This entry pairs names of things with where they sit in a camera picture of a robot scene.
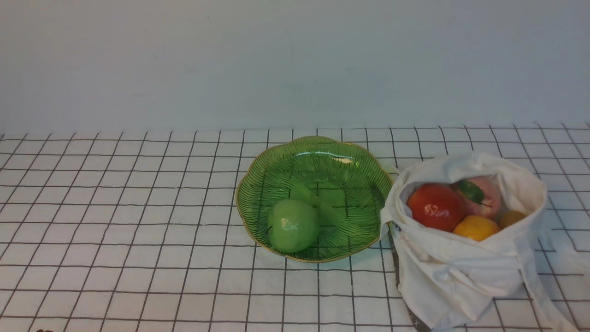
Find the peach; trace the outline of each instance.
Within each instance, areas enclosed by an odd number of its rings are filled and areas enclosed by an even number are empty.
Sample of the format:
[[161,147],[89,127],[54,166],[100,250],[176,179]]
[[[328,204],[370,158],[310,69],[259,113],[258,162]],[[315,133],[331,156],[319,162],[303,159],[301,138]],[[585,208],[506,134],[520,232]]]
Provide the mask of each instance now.
[[453,190],[461,197],[467,214],[494,219],[502,206],[502,195],[498,187],[487,177],[474,177],[467,180],[478,186],[484,194],[483,201],[481,201],[481,204],[478,204],[469,200],[456,184],[453,185]]

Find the cloth bag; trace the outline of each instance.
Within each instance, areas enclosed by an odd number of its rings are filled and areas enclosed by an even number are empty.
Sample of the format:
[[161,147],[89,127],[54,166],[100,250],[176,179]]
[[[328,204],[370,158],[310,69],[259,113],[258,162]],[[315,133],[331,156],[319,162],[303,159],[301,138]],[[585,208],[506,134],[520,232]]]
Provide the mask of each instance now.
[[[507,208],[524,212],[527,218],[481,242],[412,219],[405,202],[421,184],[450,184],[480,175],[493,175]],[[541,231],[546,203],[545,184],[528,170],[479,152],[438,157],[403,170],[381,211],[381,235],[387,235],[392,222],[399,256],[398,290],[410,312],[429,328],[459,326],[477,321],[493,297],[508,296],[524,282],[540,315],[555,331],[578,331],[545,291],[535,267],[533,242],[540,236],[586,276],[590,264],[569,240],[552,239]]]

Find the yellow fruit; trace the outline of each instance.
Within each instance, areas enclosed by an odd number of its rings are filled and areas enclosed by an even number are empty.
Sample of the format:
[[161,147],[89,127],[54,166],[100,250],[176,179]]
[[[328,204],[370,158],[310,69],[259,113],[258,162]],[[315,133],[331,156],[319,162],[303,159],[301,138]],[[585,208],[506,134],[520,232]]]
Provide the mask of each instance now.
[[467,216],[457,225],[457,227],[455,227],[453,233],[468,237],[475,241],[482,241],[499,231],[500,227],[488,218]]
[[524,218],[526,218],[526,214],[522,213],[522,212],[518,212],[518,211],[508,211],[506,212],[502,218],[500,219],[500,227],[502,227],[502,229],[513,225],[521,220],[523,220]]

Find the green glass bowl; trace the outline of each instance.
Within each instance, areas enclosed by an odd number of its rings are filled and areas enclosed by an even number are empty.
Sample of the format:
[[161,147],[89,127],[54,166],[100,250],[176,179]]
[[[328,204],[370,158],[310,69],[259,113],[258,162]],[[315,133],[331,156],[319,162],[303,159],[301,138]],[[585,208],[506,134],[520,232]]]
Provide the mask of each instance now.
[[[391,177],[366,149],[321,136],[295,139],[260,154],[240,182],[236,202],[248,234],[263,248],[301,262],[330,262],[379,240],[379,212]],[[268,239],[268,214],[286,198],[320,212],[320,235],[309,248],[282,253]]]

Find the green leaf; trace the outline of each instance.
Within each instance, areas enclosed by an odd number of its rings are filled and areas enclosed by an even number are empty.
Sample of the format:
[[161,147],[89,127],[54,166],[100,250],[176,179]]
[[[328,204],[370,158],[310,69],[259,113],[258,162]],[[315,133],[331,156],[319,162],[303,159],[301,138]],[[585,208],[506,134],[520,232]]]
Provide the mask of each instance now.
[[476,184],[471,181],[460,180],[457,182],[457,185],[459,186],[459,190],[461,190],[468,200],[480,205],[483,204],[483,200],[486,196],[484,195],[483,190],[481,190]]

